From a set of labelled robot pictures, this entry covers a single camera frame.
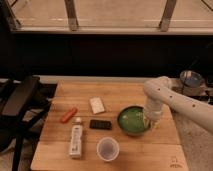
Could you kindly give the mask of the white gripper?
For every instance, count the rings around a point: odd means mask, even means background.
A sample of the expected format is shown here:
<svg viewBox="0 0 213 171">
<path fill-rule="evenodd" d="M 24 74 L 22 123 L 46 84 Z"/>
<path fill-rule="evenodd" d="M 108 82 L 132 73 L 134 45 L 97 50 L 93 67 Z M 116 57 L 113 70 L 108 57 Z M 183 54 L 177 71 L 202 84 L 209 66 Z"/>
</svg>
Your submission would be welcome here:
<svg viewBox="0 0 213 171">
<path fill-rule="evenodd" d="M 163 103 L 152 98 L 147 98 L 144 106 L 144 113 L 147 118 L 144 119 L 146 129 L 154 129 L 157 126 L 157 121 L 162 116 Z"/>
</svg>

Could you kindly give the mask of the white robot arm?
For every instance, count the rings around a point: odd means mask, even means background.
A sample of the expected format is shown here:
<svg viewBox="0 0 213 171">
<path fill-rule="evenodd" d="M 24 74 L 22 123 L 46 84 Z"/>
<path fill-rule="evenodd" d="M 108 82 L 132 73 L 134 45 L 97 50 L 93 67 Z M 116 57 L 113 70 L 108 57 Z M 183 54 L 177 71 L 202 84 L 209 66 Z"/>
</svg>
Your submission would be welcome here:
<svg viewBox="0 0 213 171">
<path fill-rule="evenodd" d="M 213 133 L 213 106 L 172 90 L 172 81 L 166 76 L 150 79 L 143 85 L 147 96 L 144 113 L 151 121 L 162 116 L 164 104 L 192 120 L 205 130 Z"/>
</svg>

